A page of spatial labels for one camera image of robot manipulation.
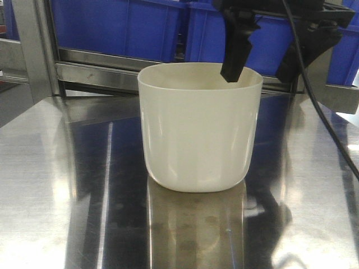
black cable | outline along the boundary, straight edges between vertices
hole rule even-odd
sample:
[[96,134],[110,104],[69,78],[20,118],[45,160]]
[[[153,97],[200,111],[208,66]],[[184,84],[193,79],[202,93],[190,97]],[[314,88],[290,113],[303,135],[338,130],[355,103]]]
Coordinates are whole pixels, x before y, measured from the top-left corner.
[[335,134],[334,130],[332,129],[330,123],[326,119],[322,109],[319,107],[319,104],[318,104],[318,102],[317,102],[317,100],[316,100],[316,98],[315,98],[315,96],[313,94],[312,86],[311,86],[311,84],[309,82],[308,75],[307,75],[307,73],[305,71],[305,65],[304,65],[303,56],[302,56],[302,52],[301,52],[301,45],[300,45],[299,38],[297,36],[297,31],[296,31],[296,27],[294,25],[294,19],[293,19],[291,9],[289,8],[286,0],[282,0],[282,2],[283,2],[284,8],[286,9],[288,20],[289,20],[289,23],[291,25],[291,29],[292,29],[292,32],[293,32],[294,43],[295,43],[295,46],[296,46],[297,59],[298,59],[299,65],[300,65],[301,75],[303,77],[304,85],[305,85],[305,88],[307,89],[308,96],[309,96],[311,102],[313,103],[313,106],[314,106],[316,112],[318,113],[319,118],[321,119],[321,121],[323,122],[325,128],[328,130],[330,136],[334,140],[338,150],[340,151],[340,153],[344,157],[345,161],[347,162],[350,169],[353,171],[356,178],[359,180],[359,171],[358,171],[358,169],[356,168],[355,164],[353,163],[352,159],[350,158],[347,150],[345,150],[342,143],[340,142],[340,139]]

reflective table surface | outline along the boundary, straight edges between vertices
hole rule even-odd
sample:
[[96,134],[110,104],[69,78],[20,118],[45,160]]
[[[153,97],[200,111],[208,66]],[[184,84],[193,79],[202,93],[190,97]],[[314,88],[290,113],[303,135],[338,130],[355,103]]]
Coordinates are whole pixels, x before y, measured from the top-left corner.
[[148,177],[136,96],[47,98],[0,129],[0,268],[356,269],[358,197],[306,95],[263,95],[245,181],[201,194]]

